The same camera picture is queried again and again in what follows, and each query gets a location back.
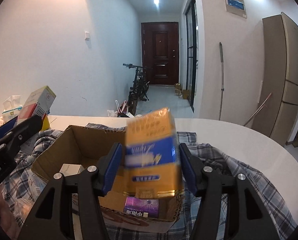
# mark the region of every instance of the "dark red door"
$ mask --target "dark red door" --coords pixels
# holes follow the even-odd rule
[[[153,85],[179,81],[178,23],[142,23],[142,64],[152,68],[146,76]]]

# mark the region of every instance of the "blue label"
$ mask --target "blue label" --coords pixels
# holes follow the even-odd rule
[[[139,168],[174,163],[177,160],[174,138],[126,147],[125,167]]]
[[[133,176],[133,182],[153,181],[160,179],[159,175],[148,175],[148,176]]]

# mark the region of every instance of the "electrical panel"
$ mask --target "electrical panel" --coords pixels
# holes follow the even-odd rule
[[[243,18],[247,18],[247,12],[244,5],[244,0],[224,0],[227,12],[234,13]]]

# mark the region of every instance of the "bicycle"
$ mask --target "bicycle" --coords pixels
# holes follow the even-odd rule
[[[136,115],[138,99],[140,99],[141,101],[144,101],[144,102],[149,100],[149,98],[147,97],[147,91],[149,89],[149,82],[146,81],[145,72],[143,70],[151,69],[151,68],[135,66],[133,64],[123,64],[123,65],[129,69],[130,68],[136,69],[135,79],[133,81],[133,86],[130,87],[131,91],[129,92],[129,98],[128,98],[129,112],[132,115]]]

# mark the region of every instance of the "round table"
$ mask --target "round table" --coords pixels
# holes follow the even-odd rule
[[[48,116],[52,129],[69,125],[98,123],[109,127],[126,126],[130,118]],[[284,198],[298,223],[298,163],[278,143],[237,124],[207,119],[175,119],[177,131],[195,132],[197,142],[210,143],[225,154],[261,171]]]

